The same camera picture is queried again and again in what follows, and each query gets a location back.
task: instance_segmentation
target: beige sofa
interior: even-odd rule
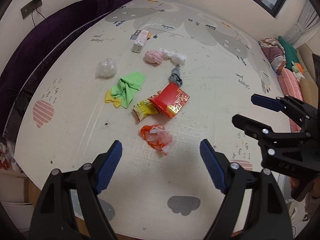
[[[316,85],[316,72],[313,64],[312,50],[303,44],[297,49],[298,58],[303,68],[303,76],[299,85],[306,103],[318,108],[318,87]]]

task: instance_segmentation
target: purple velvet fabric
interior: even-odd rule
[[[69,46],[81,33],[102,19],[104,14],[118,9],[129,1],[132,0],[75,2],[47,17],[30,31],[0,76],[0,131],[5,128],[16,99],[15,95],[35,80],[37,73],[51,60],[57,50]]]

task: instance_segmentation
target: pink striped balloon print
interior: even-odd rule
[[[252,171],[252,163],[244,160],[229,160],[231,163],[238,163],[242,168],[244,168],[247,171]]]
[[[48,123],[54,114],[54,108],[48,102],[43,100],[36,101],[32,109],[33,120],[37,123],[37,127],[40,128],[44,123]]]

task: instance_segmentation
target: rolled pink sock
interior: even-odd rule
[[[144,55],[144,59],[149,63],[160,64],[163,60],[163,53],[155,50],[147,51]]]

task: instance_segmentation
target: wall outlet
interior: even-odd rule
[[[25,6],[21,8],[22,18],[24,19],[30,13],[32,13],[36,8],[39,8],[42,5],[42,0],[32,0]]]

